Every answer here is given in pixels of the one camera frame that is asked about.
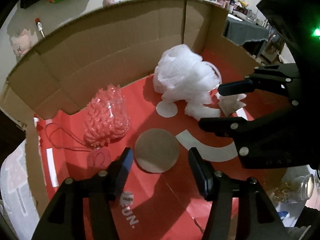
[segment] round disc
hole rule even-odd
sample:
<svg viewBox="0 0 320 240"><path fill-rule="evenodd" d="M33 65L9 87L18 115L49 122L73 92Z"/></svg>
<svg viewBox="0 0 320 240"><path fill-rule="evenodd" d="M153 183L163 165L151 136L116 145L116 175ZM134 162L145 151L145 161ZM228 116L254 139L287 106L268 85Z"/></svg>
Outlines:
<svg viewBox="0 0 320 240"><path fill-rule="evenodd" d="M179 142L163 129L150 129L138 137L134 146L138 164L151 173L171 169L179 157Z"/></svg>
<svg viewBox="0 0 320 240"><path fill-rule="evenodd" d="M175 103L166 103L165 101L160 101L156 106L156 111L162 117L170 118L178 113L178 108Z"/></svg>

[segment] green light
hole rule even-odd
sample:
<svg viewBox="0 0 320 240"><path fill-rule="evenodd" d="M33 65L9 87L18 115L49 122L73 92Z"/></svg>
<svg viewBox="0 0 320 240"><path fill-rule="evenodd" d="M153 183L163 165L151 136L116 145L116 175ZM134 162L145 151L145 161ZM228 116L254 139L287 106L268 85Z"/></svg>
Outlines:
<svg viewBox="0 0 320 240"><path fill-rule="evenodd" d="M315 29L313 35L314 36L320 36L320 29Z"/></svg>

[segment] white cotton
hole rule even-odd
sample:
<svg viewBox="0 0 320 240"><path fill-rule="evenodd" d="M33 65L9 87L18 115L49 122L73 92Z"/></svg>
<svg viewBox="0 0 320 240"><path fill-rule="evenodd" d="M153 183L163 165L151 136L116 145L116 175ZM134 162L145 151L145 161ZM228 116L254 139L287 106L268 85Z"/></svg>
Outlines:
<svg viewBox="0 0 320 240"><path fill-rule="evenodd" d="M166 50L153 76L155 92L161 93L166 103L185 100L197 105L211 104L209 92L221 83L219 70L210 62L202 61L202 57L185 44Z"/></svg>
<svg viewBox="0 0 320 240"><path fill-rule="evenodd" d="M244 99L246 94L232 95L232 96L222 96L219 93L216 94L217 99L219 99L219 107L224 113L225 116L229 116L232 113L235 113L242 107L245 107L246 104L240 100Z"/></svg>
<svg viewBox="0 0 320 240"><path fill-rule="evenodd" d="M184 113L197 121L206 117L220 117L220 109L210 108L202 104L188 103Z"/></svg>

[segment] pink stuffing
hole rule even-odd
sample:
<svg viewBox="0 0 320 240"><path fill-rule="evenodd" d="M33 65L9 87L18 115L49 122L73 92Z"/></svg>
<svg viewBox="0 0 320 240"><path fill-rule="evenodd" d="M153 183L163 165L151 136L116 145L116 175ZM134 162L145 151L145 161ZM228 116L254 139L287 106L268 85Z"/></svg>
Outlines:
<svg viewBox="0 0 320 240"><path fill-rule="evenodd" d="M107 90L99 89L86 109L84 141L93 147L102 147L111 140L122 138L130 128L120 87L109 85Z"/></svg>

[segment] round cork coaster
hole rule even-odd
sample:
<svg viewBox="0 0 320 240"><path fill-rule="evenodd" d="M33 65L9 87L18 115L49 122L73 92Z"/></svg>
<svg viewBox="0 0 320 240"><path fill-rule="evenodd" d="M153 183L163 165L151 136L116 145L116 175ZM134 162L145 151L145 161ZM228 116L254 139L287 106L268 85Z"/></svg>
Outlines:
<svg viewBox="0 0 320 240"><path fill-rule="evenodd" d="M179 142L163 129L150 129L138 137L134 154L141 168L151 173L171 169L179 157Z"/></svg>

